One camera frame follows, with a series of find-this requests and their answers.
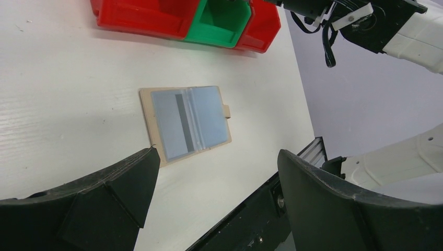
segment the white plastic casing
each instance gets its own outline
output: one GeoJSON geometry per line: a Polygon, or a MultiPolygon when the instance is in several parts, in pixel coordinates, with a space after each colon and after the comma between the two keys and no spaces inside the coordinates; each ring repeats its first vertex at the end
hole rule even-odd
{"type": "Polygon", "coordinates": [[[430,0],[418,2],[428,11],[412,15],[383,51],[443,74],[443,7],[430,0]]]}
{"type": "Polygon", "coordinates": [[[443,173],[443,124],[413,138],[342,163],[346,180],[374,189],[401,180],[443,173]]]}

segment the white table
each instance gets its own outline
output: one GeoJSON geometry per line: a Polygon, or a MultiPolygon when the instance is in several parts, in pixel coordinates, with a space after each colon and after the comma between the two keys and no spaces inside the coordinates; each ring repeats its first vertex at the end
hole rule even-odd
{"type": "Polygon", "coordinates": [[[150,142],[138,90],[218,85],[232,142],[160,170],[136,250],[185,250],[313,140],[286,17],[265,54],[99,29],[88,0],[0,3],[0,199],[150,142]]]}

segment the gray stripe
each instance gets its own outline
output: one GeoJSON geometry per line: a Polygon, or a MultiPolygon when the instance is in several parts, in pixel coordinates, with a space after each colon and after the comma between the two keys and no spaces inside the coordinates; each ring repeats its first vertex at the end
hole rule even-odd
{"type": "Polygon", "coordinates": [[[189,128],[188,117],[186,115],[186,109],[184,107],[183,95],[176,94],[177,106],[179,108],[179,115],[181,120],[181,126],[183,127],[184,140],[186,141],[186,147],[189,152],[194,152],[194,144],[192,143],[191,129],[189,128]]]}
{"type": "Polygon", "coordinates": [[[306,160],[311,154],[315,154],[315,156],[318,155],[318,152],[321,152],[321,140],[315,139],[312,141],[313,144],[307,147],[307,149],[300,154],[300,158],[306,160]]]}

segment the green plastic bin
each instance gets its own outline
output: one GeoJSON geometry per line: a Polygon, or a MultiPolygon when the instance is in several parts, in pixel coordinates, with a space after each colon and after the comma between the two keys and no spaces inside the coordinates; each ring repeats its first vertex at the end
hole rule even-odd
{"type": "Polygon", "coordinates": [[[233,48],[250,17],[243,0],[201,0],[185,41],[233,48]]]}

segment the black cable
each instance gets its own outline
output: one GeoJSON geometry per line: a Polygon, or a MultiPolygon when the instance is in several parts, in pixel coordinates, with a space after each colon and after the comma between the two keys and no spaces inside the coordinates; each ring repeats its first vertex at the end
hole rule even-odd
{"type": "Polygon", "coordinates": [[[324,58],[326,61],[326,66],[328,66],[328,68],[332,68],[336,65],[336,61],[335,61],[335,56],[334,56],[334,52],[332,51],[332,45],[335,42],[335,39],[337,38],[337,35],[339,34],[338,31],[334,30],[334,28],[332,27],[332,18],[329,18],[328,21],[326,21],[326,23],[323,26],[323,31],[322,31],[322,40],[323,40],[323,49],[324,49],[324,58]],[[329,38],[329,29],[331,29],[331,37],[329,38]]]}
{"type": "Polygon", "coordinates": [[[321,28],[321,26],[319,25],[317,27],[317,29],[310,31],[310,30],[308,30],[308,28],[306,28],[306,26],[303,24],[303,22],[300,20],[300,18],[298,18],[298,16],[295,13],[291,12],[291,16],[292,16],[292,19],[294,20],[294,22],[297,24],[298,28],[300,28],[302,31],[304,31],[307,34],[316,33],[321,28]]]}
{"type": "MultiPolygon", "coordinates": [[[[352,2],[348,2],[348,0],[334,0],[335,4],[331,8],[331,15],[334,12],[336,4],[341,4],[344,7],[346,7],[348,10],[353,11],[353,8],[348,6],[352,2]]],[[[291,12],[292,19],[297,24],[297,26],[307,34],[313,34],[320,30],[321,27],[323,27],[322,31],[322,41],[323,41],[323,49],[324,49],[324,58],[326,61],[326,65],[329,68],[332,68],[336,65],[334,52],[332,51],[332,45],[335,42],[335,39],[337,38],[338,31],[334,30],[332,27],[332,19],[330,18],[327,21],[323,21],[321,25],[319,25],[315,30],[311,31],[306,28],[306,26],[303,24],[303,22],[300,20],[300,18],[294,13],[291,12]]]]}

